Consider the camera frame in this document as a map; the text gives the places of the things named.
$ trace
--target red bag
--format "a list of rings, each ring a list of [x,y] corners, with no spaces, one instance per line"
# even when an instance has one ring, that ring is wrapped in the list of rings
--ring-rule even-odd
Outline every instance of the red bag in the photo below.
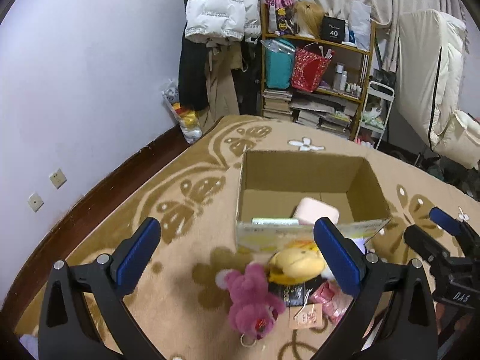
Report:
[[[318,88],[320,80],[331,61],[331,58],[325,58],[307,50],[307,47],[312,44],[318,45],[318,43],[311,43],[304,48],[297,47],[292,74],[292,86],[307,92],[313,92]]]

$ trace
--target beige trousers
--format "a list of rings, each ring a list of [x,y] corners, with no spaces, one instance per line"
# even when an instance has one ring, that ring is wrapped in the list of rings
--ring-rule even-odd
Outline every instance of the beige trousers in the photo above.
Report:
[[[205,134],[221,117],[239,115],[232,69],[242,68],[240,43],[212,49],[205,63],[205,77],[209,106],[197,111],[200,127]]]

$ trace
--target blue gripper pad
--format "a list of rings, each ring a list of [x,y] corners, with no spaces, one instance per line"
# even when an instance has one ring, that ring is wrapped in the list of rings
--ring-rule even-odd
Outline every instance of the blue gripper pad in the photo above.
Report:
[[[356,297],[367,270],[357,245],[345,238],[328,218],[315,223],[313,239],[342,291]]]
[[[124,239],[112,254],[110,276],[119,297],[131,294],[160,242],[160,223],[145,219],[135,233]]]
[[[457,236],[460,234],[460,222],[438,207],[433,207],[429,213],[430,220],[440,226],[447,233]]]

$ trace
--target pink teddy bear keychain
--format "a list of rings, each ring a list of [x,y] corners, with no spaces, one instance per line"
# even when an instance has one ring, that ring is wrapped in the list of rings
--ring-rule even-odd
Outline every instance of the pink teddy bear keychain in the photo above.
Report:
[[[272,331],[278,316],[286,309],[285,303],[276,295],[268,292],[268,282],[263,266],[250,263],[245,274],[234,269],[217,273],[215,282],[219,288],[228,290],[233,305],[229,311],[229,323],[232,329],[252,340],[262,339]]]

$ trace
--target teal bag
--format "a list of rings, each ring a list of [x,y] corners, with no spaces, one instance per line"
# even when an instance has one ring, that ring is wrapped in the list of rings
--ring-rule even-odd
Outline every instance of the teal bag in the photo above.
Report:
[[[288,40],[277,40],[295,49],[295,46],[292,45],[292,43],[290,43]],[[273,52],[269,49],[266,49],[265,68],[267,87],[276,89],[287,89],[290,86],[290,77],[292,76],[294,62],[294,54]]]

